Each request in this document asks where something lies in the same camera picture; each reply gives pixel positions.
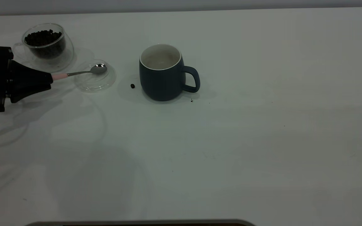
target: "metal spoon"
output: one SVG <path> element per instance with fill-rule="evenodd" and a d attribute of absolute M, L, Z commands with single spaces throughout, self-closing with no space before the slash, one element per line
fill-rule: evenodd
<path fill-rule="evenodd" d="M 69 76 L 78 75 L 81 73 L 92 73 L 92 74 L 102 74 L 107 71 L 107 66 L 105 66 L 103 63 L 96 64 L 93 66 L 89 71 L 83 71 L 83 72 L 77 72 L 77 73 L 60 73 L 60 74 L 53 74 L 52 78 L 53 80 L 59 80 L 63 78 L 67 78 Z"/>

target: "glass bowl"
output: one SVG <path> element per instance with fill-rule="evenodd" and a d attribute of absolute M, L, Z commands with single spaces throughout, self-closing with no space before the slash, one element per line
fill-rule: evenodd
<path fill-rule="evenodd" d="M 87 61 L 77 67 L 76 71 L 89 71 L 93 66 L 99 63 L 105 64 L 107 67 L 107 71 L 105 73 L 84 73 L 74 76 L 74 83 L 80 90 L 88 93 L 98 92 L 109 88 L 115 82 L 115 70 L 104 60 L 95 59 Z"/>
<path fill-rule="evenodd" d="M 28 35 L 43 31 L 61 33 L 59 38 L 44 46 L 31 46 L 26 42 Z M 48 73 L 64 70 L 74 57 L 74 47 L 71 39 L 59 24 L 39 24 L 27 30 L 22 36 L 22 42 L 12 47 L 15 56 L 27 60 L 34 69 Z"/>

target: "tabletop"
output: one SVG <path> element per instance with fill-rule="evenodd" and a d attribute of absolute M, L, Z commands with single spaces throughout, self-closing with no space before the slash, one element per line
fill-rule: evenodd
<path fill-rule="evenodd" d="M 362 225 L 362 8 L 1 16 L 0 46 L 41 23 L 71 38 L 67 72 L 102 59 L 117 77 L 99 93 L 68 78 L 6 103 L 0 226 Z M 155 43 L 196 68 L 197 93 L 142 92 L 138 58 Z"/>

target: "mug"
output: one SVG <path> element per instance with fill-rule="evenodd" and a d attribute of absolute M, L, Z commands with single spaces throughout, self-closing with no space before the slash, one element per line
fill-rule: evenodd
<path fill-rule="evenodd" d="M 61 33 L 61 35 L 57 40 L 44 46 L 31 46 L 26 43 L 26 37 L 29 34 L 43 30 L 52 30 L 54 33 Z M 23 46 L 24 54 L 18 50 L 20 46 Z M 74 56 L 71 39 L 69 39 L 62 26 L 53 23 L 39 24 L 27 30 L 22 36 L 22 42 L 16 43 L 12 51 L 14 56 L 29 61 L 35 69 L 48 73 L 65 69 Z"/>
<path fill-rule="evenodd" d="M 195 87 L 185 84 L 185 73 L 195 80 Z M 198 72 L 184 66 L 181 52 L 174 46 L 157 44 L 139 57 L 139 77 L 143 91 L 153 100 L 166 101 L 182 91 L 195 93 L 201 85 Z"/>

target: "clear glass dish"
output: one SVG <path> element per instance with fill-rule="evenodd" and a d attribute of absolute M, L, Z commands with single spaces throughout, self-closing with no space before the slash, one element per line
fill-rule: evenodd
<path fill-rule="evenodd" d="M 75 85 L 82 91 L 93 93 L 109 88 L 116 78 L 114 68 L 104 60 L 91 60 L 82 63 L 75 71 L 89 71 L 96 64 L 103 63 L 107 67 L 107 71 L 102 74 L 84 73 L 74 76 Z"/>

